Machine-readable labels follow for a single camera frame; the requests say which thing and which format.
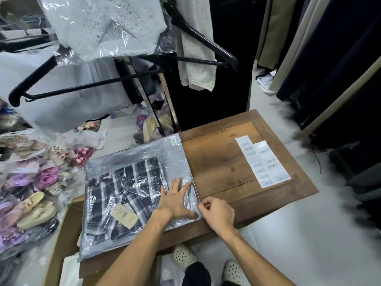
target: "wooden table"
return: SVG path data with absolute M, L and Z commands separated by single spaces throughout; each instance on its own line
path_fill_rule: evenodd
M 261 188 L 236 138 L 248 135 L 253 143 L 266 140 L 291 180 Z M 318 192 L 257 110 L 251 110 L 180 133 L 200 199 L 225 199 L 236 211 L 235 224 L 243 227 L 279 208 Z M 215 234 L 204 219 L 166 231 L 159 251 L 178 243 L 192 244 Z M 111 266 L 125 247 L 80 263 L 80 278 Z

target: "beige garment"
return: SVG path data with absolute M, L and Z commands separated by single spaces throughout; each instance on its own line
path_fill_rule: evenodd
M 303 16 L 302 22 L 295 34 L 294 40 L 288 50 L 282 64 L 280 65 L 277 74 L 272 81 L 270 90 L 278 92 L 286 79 L 288 72 L 291 70 L 292 65 L 298 58 L 299 53 L 302 51 L 305 43 L 315 30 L 316 25 L 321 19 L 325 9 L 327 8 L 330 0 L 311 0 L 306 13 Z
M 197 31 L 213 41 L 212 17 L 209 0 L 176 0 L 176 6 L 184 19 Z M 181 31 L 176 45 L 179 56 L 216 61 L 212 50 Z M 212 91 L 216 83 L 216 66 L 190 62 L 178 62 L 181 84 L 195 90 Z
M 381 57 L 363 75 L 359 77 L 342 95 L 339 96 L 321 115 L 299 132 L 294 139 L 305 139 L 317 129 L 320 124 L 333 115 L 345 102 L 353 96 L 381 68 Z
M 266 9 L 264 11 L 264 17 L 263 17 L 263 22 L 261 27 L 261 33 L 258 39 L 257 54 L 255 55 L 256 60 L 258 60 L 261 56 L 264 41 L 266 39 L 267 28 L 269 27 L 269 20 L 270 20 L 270 14 L 271 14 L 271 5 L 272 5 L 272 0 L 267 0 Z
M 296 0 L 272 0 L 269 27 L 258 65 L 274 69 L 286 42 Z

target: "barcode label sheet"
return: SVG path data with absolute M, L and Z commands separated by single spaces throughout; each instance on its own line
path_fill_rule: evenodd
M 247 135 L 236 141 L 262 188 L 291 179 L 266 141 L 253 144 Z

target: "plaid shirt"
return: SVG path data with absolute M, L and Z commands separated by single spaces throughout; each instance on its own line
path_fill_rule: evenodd
M 143 227 L 160 200 L 160 188 L 166 182 L 157 158 L 150 158 L 88 182 L 86 234 L 97 243 L 126 237 Z M 111 213 L 116 204 L 128 204 L 139 220 L 128 230 Z

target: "polka dot shoe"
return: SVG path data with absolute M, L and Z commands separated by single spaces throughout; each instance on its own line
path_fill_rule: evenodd
M 241 284 L 242 269 L 236 261 L 227 260 L 222 273 L 222 282 L 230 281 L 236 284 Z
M 193 255 L 192 252 L 183 244 L 178 244 L 176 246 L 173 252 L 173 258 L 184 272 L 190 265 L 197 262 L 195 255 Z

